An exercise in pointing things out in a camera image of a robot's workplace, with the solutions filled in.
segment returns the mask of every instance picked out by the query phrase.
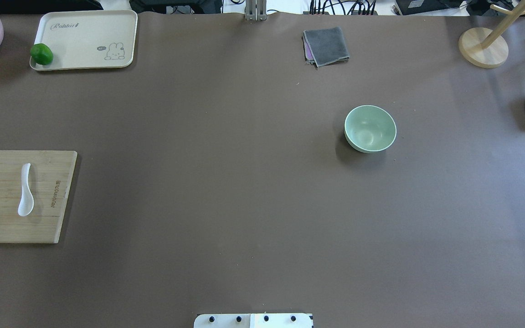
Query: black electronic device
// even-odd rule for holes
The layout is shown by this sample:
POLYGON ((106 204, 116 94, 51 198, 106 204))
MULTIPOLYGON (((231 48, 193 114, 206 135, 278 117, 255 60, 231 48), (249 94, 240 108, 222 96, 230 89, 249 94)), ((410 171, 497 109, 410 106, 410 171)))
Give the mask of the black electronic device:
POLYGON ((504 9, 513 10, 512 0, 471 0, 467 6, 467 12, 470 16, 504 16, 503 13, 490 9, 489 6, 495 4, 504 9))
POLYGON ((103 10, 96 0, 0 0, 0 15, 45 14, 77 10, 103 10))
POLYGON ((400 15, 458 8, 462 0, 395 0, 400 15))

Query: wooden cutting board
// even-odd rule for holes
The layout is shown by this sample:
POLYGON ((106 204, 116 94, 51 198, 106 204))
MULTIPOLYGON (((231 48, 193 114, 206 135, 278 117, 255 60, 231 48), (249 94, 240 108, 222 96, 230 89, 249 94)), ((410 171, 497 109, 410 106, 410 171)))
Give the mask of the wooden cutting board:
POLYGON ((76 161, 75 151, 0 151, 0 243, 58 242, 76 161), (17 206, 25 163, 31 163, 34 210, 22 217, 17 206))

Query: rabbit cartoon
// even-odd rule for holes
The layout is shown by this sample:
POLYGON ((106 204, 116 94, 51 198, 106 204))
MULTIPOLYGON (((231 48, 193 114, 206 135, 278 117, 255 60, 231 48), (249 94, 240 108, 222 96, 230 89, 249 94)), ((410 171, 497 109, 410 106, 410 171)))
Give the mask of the rabbit cartoon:
POLYGON ((105 60, 125 59, 125 49, 123 43, 111 43, 108 46, 107 56, 105 60))

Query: black cable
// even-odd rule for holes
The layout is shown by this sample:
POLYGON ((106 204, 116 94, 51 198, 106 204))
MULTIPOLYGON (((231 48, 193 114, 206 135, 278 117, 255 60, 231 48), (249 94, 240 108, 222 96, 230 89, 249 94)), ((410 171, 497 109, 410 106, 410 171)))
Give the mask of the black cable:
POLYGON ((366 0, 366 5, 363 4, 363 1, 359 1, 360 8, 358 9, 359 15, 373 15, 374 11, 376 10, 376 0, 374 0, 371 4, 370 1, 366 0))
POLYGON ((325 5, 327 4, 327 2, 329 1, 329 6, 327 6, 327 8, 331 7, 331 12, 335 15, 335 10, 334 10, 334 4, 333 2, 331 2, 331 0, 325 0, 323 2, 323 8, 321 8, 321 13, 323 13, 325 15, 325 5))
POLYGON ((471 4, 471 2, 473 2, 473 0, 471 0, 470 2, 465 2, 464 5, 461 5, 461 6, 459 6, 458 8, 463 8, 463 7, 465 7, 465 6, 469 5, 469 4, 471 4))
MULTIPOLYGON (((335 4, 335 5, 338 5, 338 4, 344 4, 344 3, 346 3, 346 2, 356 2, 356 1, 357 1, 357 0, 344 0, 344 1, 339 1, 339 2, 338 2, 337 4, 335 4)), ((326 7, 326 8, 329 8, 329 7, 333 8, 332 5, 328 5, 328 6, 325 6, 325 7, 326 7)))
MULTIPOLYGON (((181 11, 177 6, 171 6, 173 8, 173 12, 171 12, 171 15, 175 14, 175 12, 179 12, 182 15, 186 15, 183 11, 181 11)), ((194 13, 194 10, 190 8, 190 14, 194 13)))
POLYGON ((341 2, 341 0, 337 0, 337 1, 340 3, 341 10, 342 10, 342 12, 343 12, 344 15, 345 15, 345 7, 344 7, 344 4, 341 2))
POLYGON ((350 8, 350 10, 348 10, 348 15, 353 15, 354 14, 354 9, 356 8, 356 5, 360 5, 360 8, 362 8, 361 0, 356 0, 354 2, 354 4, 352 5, 352 8, 350 8))

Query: metal bracket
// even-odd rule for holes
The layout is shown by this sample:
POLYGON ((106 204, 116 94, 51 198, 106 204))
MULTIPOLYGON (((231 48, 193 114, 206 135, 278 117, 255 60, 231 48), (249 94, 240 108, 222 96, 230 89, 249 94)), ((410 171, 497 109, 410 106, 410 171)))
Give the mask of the metal bracket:
POLYGON ((313 328, 313 314, 202 314, 194 320, 194 328, 313 328))
POLYGON ((267 20, 267 0, 246 0, 244 17, 248 21, 267 20))

